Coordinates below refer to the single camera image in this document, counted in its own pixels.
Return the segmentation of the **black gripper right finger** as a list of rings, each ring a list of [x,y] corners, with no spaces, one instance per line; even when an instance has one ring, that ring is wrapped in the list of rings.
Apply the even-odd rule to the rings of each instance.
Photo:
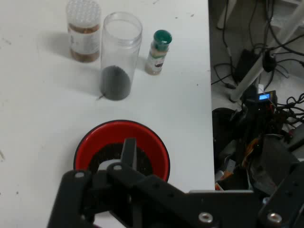
[[[258,214],[261,228],[304,226],[304,163],[293,166]]]

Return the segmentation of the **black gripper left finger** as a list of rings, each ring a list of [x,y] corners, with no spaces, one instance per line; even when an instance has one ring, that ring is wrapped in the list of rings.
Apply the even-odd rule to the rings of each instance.
[[[188,228],[187,196],[160,178],[136,170],[136,139],[105,170],[72,170],[62,177],[50,228],[92,228],[96,214],[110,212],[127,228]]]

